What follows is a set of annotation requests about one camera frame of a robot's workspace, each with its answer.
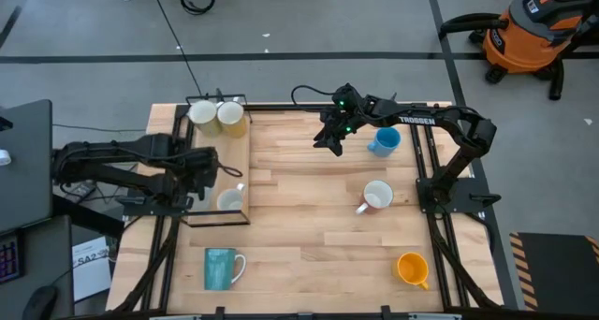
orange mug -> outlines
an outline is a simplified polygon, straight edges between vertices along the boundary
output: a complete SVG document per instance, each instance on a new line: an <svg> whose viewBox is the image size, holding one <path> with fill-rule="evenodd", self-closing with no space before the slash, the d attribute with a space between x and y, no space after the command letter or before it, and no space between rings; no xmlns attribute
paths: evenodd
<svg viewBox="0 0 599 320"><path fill-rule="evenodd" d="M408 284L429 290L426 280L429 276L429 265L422 255L417 253L403 254L393 263L393 275Z"/></svg>

cup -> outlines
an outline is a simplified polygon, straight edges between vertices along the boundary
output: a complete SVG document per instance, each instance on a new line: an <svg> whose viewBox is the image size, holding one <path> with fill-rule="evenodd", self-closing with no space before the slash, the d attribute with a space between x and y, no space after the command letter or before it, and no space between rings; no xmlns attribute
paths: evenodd
<svg viewBox="0 0 599 320"><path fill-rule="evenodd" d="M380 128L376 131L374 141L368 144L368 150L379 157L387 157L400 145L402 136L393 127Z"/></svg>
<svg viewBox="0 0 599 320"><path fill-rule="evenodd" d="M217 116L227 135L232 138L241 138L245 135L247 127L243 106L237 102L237 98L222 103L218 108Z"/></svg>
<svg viewBox="0 0 599 320"><path fill-rule="evenodd" d="M235 261L241 259L240 272L233 277ZM247 259L237 254L235 249L207 248L204 250L204 289L226 291L231 288L245 271Z"/></svg>
<svg viewBox="0 0 599 320"><path fill-rule="evenodd" d="M223 131L217 119L218 107L212 101L199 100L187 112L189 120L207 137L217 137Z"/></svg>
<svg viewBox="0 0 599 320"><path fill-rule="evenodd" d="M429 265L422 255L417 253L403 254L393 263L393 275L408 284L429 290L426 280L429 276Z"/></svg>
<svg viewBox="0 0 599 320"><path fill-rule="evenodd" d="M383 208L388 207L393 201L393 189L386 182L372 181L366 184L360 206L356 210L356 214L377 213Z"/></svg>
<svg viewBox="0 0 599 320"><path fill-rule="evenodd" d="M235 189L226 189L216 199L219 211L240 211L243 207L243 192L245 184L239 183Z"/></svg>

wooden table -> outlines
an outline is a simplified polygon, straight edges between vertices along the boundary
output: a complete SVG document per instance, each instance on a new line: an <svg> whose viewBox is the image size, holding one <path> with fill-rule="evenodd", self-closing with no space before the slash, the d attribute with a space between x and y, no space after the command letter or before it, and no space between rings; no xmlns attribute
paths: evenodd
<svg viewBox="0 0 599 320"><path fill-rule="evenodd" d="M175 108L153 105L147 132L170 133ZM336 157L328 149L312 147L321 128L317 114L254 111L253 118L251 225L181 226L168 313L214 313L217 306L225 306L227 313L377 313L381 305L390 305L393 312L441 311L429 229L418 208L409 126L395 126L402 143L389 158L367 152L375 131L370 126L348 136L343 156ZM444 165L458 147L444 130L433 132ZM420 135L425 141L423 131ZM151 174L156 169L139 171ZM375 215L356 215L359 195L371 180L391 184L393 203ZM123 235L107 309L122 302L146 269L154 219L143 217ZM463 266L491 299L502 303L485 228L458 214L453 222ZM234 247L247 256L247 269L230 291L204 290L205 247ZM429 262L429 291L391 275L393 260L410 251ZM455 280L451 269L447 271L457 305ZM153 307L158 305L162 274L161 269L154 280Z"/></svg>

orange shop vacuum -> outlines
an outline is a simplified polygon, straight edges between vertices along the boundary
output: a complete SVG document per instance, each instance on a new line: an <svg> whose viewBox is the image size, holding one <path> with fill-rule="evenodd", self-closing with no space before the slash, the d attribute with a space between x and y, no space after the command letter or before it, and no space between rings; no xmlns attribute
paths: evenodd
<svg viewBox="0 0 599 320"><path fill-rule="evenodd" d="M551 80L549 99L559 100L563 87L562 57L580 45L582 24L587 20L597 22L597 2L513 0L501 15L474 13L444 22L439 37L473 31L470 41L482 43L491 64L485 76L489 83L498 83L508 73L532 73L540 80Z"/></svg>

teal mug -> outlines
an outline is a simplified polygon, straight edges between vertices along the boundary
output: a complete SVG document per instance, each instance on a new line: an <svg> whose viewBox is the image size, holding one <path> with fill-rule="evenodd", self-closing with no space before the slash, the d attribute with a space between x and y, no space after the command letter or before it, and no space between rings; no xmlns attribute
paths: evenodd
<svg viewBox="0 0 599 320"><path fill-rule="evenodd" d="M233 277L235 261L243 261L240 272ZM245 255L238 255L235 249L206 248L204 250L204 289L226 291L231 288L245 271Z"/></svg>

